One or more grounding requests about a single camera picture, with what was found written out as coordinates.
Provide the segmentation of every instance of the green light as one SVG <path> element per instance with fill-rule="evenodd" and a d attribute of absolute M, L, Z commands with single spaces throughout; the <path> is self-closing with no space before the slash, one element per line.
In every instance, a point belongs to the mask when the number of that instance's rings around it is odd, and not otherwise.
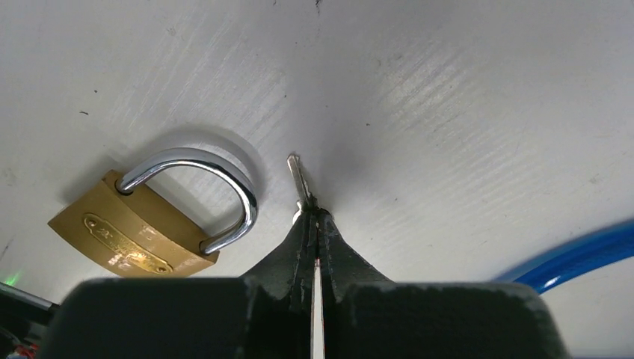
<path fill-rule="evenodd" d="M 20 273 L 17 272 L 16 274 L 8 277 L 7 279 L 5 279 L 2 283 L 8 285 L 8 286 L 15 286 L 16 283 L 18 283 L 18 279 L 20 278 Z"/>

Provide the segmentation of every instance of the padlock body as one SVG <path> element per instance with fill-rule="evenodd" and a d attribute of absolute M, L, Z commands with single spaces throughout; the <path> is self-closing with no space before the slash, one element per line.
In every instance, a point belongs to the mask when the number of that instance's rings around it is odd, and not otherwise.
<path fill-rule="evenodd" d="M 212 266 L 218 252 L 200 255 L 204 231 L 147 185 L 131 194 L 109 171 L 49 226 L 86 257 L 122 277 L 186 277 Z"/>

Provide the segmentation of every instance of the blue cable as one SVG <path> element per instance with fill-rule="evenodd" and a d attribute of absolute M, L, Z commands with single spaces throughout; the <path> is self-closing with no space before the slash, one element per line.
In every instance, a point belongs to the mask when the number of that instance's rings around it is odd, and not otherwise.
<path fill-rule="evenodd" d="M 634 221 L 628 221 L 548 251 L 508 271 L 497 280 L 515 277 L 514 282 L 524 283 L 541 294 L 589 271 L 632 256 Z"/>

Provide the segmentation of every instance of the key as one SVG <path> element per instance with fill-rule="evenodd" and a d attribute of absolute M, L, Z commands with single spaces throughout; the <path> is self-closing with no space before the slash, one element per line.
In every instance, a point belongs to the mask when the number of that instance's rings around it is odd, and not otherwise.
<path fill-rule="evenodd" d="M 299 215 L 302 212 L 307 211 L 310 208 L 313 208 L 315 204 L 315 198 L 308 191 L 308 183 L 304 178 L 304 175 L 301 173 L 301 165 L 299 162 L 299 156 L 291 153 L 291 155 L 286 160 L 286 163 L 289 165 L 289 169 L 291 170 L 291 175 L 293 176 L 293 181 L 295 182 L 295 189 L 297 189 L 299 200 L 298 207 L 299 210 L 293 215 L 293 223 L 297 220 Z"/>

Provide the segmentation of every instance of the padlock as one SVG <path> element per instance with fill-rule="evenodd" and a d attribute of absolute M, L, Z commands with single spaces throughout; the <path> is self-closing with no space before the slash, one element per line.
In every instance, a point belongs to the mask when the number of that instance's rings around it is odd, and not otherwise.
<path fill-rule="evenodd" d="M 144 183 L 168 168 L 209 171 L 240 198 L 241 218 L 216 236 Z M 194 148 L 156 153 L 127 174 L 109 171 L 97 185 L 56 215 L 49 226 L 74 248 L 123 277 L 185 277 L 212 266 L 218 250 L 247 234 L 258 206 L 249 179 L 234 165 Z"/>

